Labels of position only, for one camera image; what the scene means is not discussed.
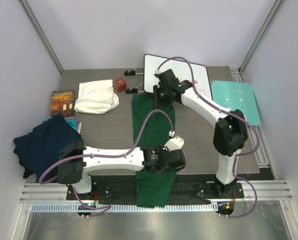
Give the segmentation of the green t-shirt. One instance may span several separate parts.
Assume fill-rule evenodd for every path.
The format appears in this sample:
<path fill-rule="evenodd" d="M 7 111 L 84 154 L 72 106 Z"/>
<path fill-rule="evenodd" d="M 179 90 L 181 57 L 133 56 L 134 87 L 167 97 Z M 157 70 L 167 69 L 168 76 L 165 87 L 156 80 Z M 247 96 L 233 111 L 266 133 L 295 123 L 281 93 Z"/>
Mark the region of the green t-shirt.
<path fill-rule="evenodd" d="M 151 94 L 134 95 L 131 101 L 133 140 L 136 141 L 149 112 L 154 110 L 154 97 Z M 164 145 L 168 140 L 170 124 L 161 113 L 154 113 L 144 128 L 139 147 L 145 145 Z M 167 204 L 172 186 L 176 179 L 175 171 L 153 173 L 150 171 L 136 172 L 136 204 L 143 208 L 164 207 Z"/>

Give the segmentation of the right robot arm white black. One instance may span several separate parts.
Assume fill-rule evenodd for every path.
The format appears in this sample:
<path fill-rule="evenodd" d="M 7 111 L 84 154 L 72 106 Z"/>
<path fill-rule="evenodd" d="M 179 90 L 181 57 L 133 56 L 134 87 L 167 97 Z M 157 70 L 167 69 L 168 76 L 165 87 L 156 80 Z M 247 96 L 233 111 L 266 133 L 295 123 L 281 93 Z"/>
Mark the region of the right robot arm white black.
<path fill-rule="evenodd" d="M 245 120 L 240 110 L 229 111 L 199 94 L 189 80 L 179 81 L 171 69 L 155 70 L 158 84 L 153 86 L 158 107 L 178 102 L 193 109 L 214 128 L 213 145 L 219 153 L 214 190 L 219 197 L 227 197 L 236 185 L 238 155 L 248 139 Z"/>

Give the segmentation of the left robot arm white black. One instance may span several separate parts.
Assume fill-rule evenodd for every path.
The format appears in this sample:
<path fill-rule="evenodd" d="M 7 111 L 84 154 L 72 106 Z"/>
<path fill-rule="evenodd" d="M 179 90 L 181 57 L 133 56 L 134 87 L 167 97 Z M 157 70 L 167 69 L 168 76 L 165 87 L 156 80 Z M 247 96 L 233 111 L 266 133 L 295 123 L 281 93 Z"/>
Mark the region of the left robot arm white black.
<path fill-rule="evenodd" d="M 72 185 L 82 198 L 88 200 L 95 195 L 95 186 L 90 172 L 97 170 L 131 170 L 159 173 L 179 171 L 186 165 L 182 151 L 184 140 L 179 136 L 170 138 L 164 145 L 136 147 L 125 155 L 127 149 L 99 149 L 84 146 L 76 140 L 63 148 L 59 160 L 77 156 L 58 166 L 57 183 Z"/>

